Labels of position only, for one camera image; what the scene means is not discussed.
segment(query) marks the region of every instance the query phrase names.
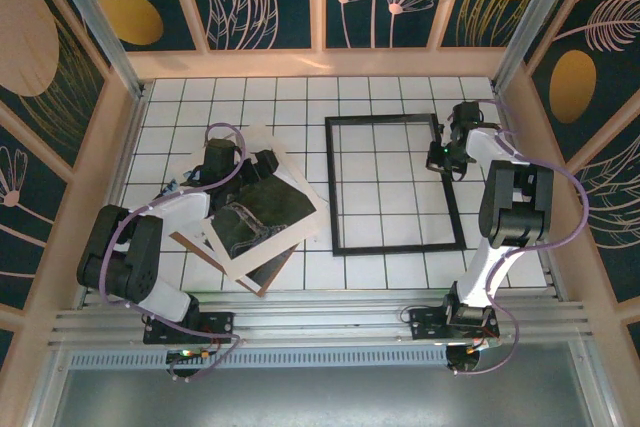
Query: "purple cable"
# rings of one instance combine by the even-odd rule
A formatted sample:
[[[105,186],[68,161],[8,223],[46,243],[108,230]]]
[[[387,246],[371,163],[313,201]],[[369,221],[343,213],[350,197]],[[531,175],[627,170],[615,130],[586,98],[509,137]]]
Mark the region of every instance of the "purple cable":
[[[511,257],[513,255],[524,253],[524,252],[551,250],[551,249],[555,249],[557,247],[561,247],[561,246],[563,246],[565,244],[568,244],[569,242],[574,240],[580,234],[580,231],[582,231],[582,229],[587,225],[587,221],[589,219],[589,198],[587,197],[586,190],[584,189],[582,184],[578,181],[578,179],[575,178],[575,176],[573,176],[565,168],[560,167],[558,165],[554,165],[554,164],[552,164],[550,162],[546,162],[544,160],[531,160],[531,159],[526,158],[525,156],[523,156],[523,155],[519,154],[518,152],[516,152],[515,149],[513,149],[509,144],[507,144],[504,140],[502,140],[500,138],[499,134],[500,134],[500,132],[498,132],[498,134],[496,134],[496,136],[495,136],[496,142],[509,155],[512,155],[514,158],[516,158],[517,160],[520,160],[522,162],[528,162],[529,164],[538,165],[540,167],[547,167],[549,169],[554,170],[555,172],[558,172],[558,173],[564,175],[567,179],[569,179],[569,181],[573,184],[573,186],[578,191],[578,194],[580,195],[580,199],[582,201],[582,218],[580,219],[580,222],[578,223],[576,228],[573,229],[573,232],[571,232],[564,239],[558,240],[556,242],[551,242],[549,244],[531,245],[529,247],[522,247],[520,249],[512,250],[510,252],[507,252],[505,255],[503,255],[498,260],[498,262],[496,262],[496,264],[491,269],[491,272],[489,273],[489,276],[487,277],[487,283],[485,285],[485,291],[486,291],[486,294],[487,294],[487,298],[489,299],[489,302],[491,303],[493,308],[497,309],[500,312],[502,312],[503,314],[505,314],[513,322],[513,327],[515,329],[515,334],[514,334],[514,338],[513,338],[513,344],[511,344],[511,350],[509,351],[507,356],[504,359],[502,359],[500,362],[498,362],[496,365],[493,365],[491,367],[487,367],[486,369],[483,369],[483,370],[476,370],[476,371],[470,371],[470,372],[454,371],[455,374],[460,374],[460,375],[481,375],[481,374],[487,374],[489,372],[493,372],[495,370],[498,370],[500,367],[504,366],[507,362],[509,362],[511,360],[511,358],[513,357],[513,355],[515,354],[515,352],[516,352],[516,347],[518,346],[518,342],[520,341],[520,324],[519,324],[518,320],[515,318],[515,316],[511,312],[509,312],[507,309],[502,307],[500,304],[498,304],[495,301],[495,298],[489,293],[490,290],[491,290],[491,282],[493,281],[493,278],[496,276],[496,273],[498,272],[498,270],[500,270],[500,267],[502,267],[502,265],[505,263],[505,261],[509,257]]]
[[[146,315],[150,316],[152,319],[158,320],[158,321],[162,322],[163,324],[165,324],[165,325],[167,325],[167,326],[169,326],[169,327],[171,327],[171,328],[173,328],[175,330],[183,332],[185,334],[197,335],[199,337],[205,337],[207,339],[212,339],[212,340],[216,340],[216,339],[234,339],[234,342],[231,345],[231,347],[229,347],[229,349],[227,349],[227,351],[224,354],[222,354],[220,357],[218,357],[215,362],[213,362],[206,369],[199,370],[198,372],[196,372],[192,376],[185,378],[185,382],[189,382],[189,380],[191,380],[191,379],[195,380],[195,379],[197,379],[199,377],[204,377],[205,375],[207,375],[207,373],[210,373],[211,371],[213,371],[213,369],[215,369],[220,363],[222,363],[224,361],[224,359],[231,352],[233,352],[233,350],[235,350],[238,347],[238,345],[242,341],[240,336],[236,335],[236,334],[212,334],[212,333],[208,333],[208,332],[199,332],[197,330],[187,329],[187,328],[182,327],[182,326],[180,326],[180,325],[178,325],[178,324],[176,324],[174,322],[171,322],[168,319],[165,319],[164,317],[160,317],[160,316],[154,314],[153,312],[150,312],[150,311],[148,311],[146,309],[143,309],[139,305],[133,304],[133,303],[128,302],[126,300],[116,300],[116,301],[109,300],[109,298],[107,297],[107,292],[106,292],[107,270],[109,268],[109,261],[111,260],[111,256],[113,254],[113,249],[116,246],[118,238],[120,237],[120,235],[122,234],[124,229],[127,227],[127,225],[129,225],[129,223],[131,223],[131,221],[133,219],[135,219],[138,215],[140,215],[143,212],[148,212],[149,210],[153,210],[154,207],[156,207],[156,206],[158,206],[160,204],[163,204],[165,202],[168,202],[169,200],[172,200],[172,199],[175,199],[177,197],[180,197],[182,195],[195,194],[195,193],[198,193],[198,192],[204,192],[204,191],[207,191],[207,190],[210,190],[210,189],[214,189],[216,187],[220,187],[221,185],[229,182],[240,171],[240,169],[242,168],[242,163],[245,161],[245,159],[247,157],[247,149],[246,149],[244,137],[240,133],[240,130],[238,130],[233,125],[227,124],[226,122],[219,122],[219,123],[212,124],[207,128],[207,130],[205,132],[205,143],[209,139],[209,132],[211,132],[211,130],[216,128],[216,127],[228,127],[229,129],[231,129],[231,130],[233,130],[235,132],[236,139],[237,139],[238,143],[240,144],[240,162],[238,162],[238,164],[235,166],[235,168],[233,169],[233,171],[229,175],[227,175],[224,179],[222,179],[222,180],[220,180],[218,182],[215,182],[215,183],[213,183],[211,185],[205,185],[203,187],[196,187],[196,188],[185,190],[185,191],[180,190],[178,192],[174,192],[174,193],[169,194],[167,196],[160,197],[158,199],[153,200],[148,205],[145,205],[143,207],[140,207],[137,210],[134,210],[127,217],[125,217],[125,219],[122,222],[120,222],[120,224],[116,228],[116,231],[113,233],[113,236],[111,237],[111,241],[109,242],[109,245],[107,246],[107,250],[106,250],[106,252],[104,254],[104,259],[102,261],[102,266],[100,268],[100,279],[99,279],[99,282],[98,282],[98,288],[100,290],[100,297],[102,298],[102,301],[105,304],[108,304],[108,305],[122,305],[122,304],[125,304],[126,307],[133,308],[134,310],[136,310],[136,311],[138,311],[138,312],[140,312],[142,314],[146,314]]]

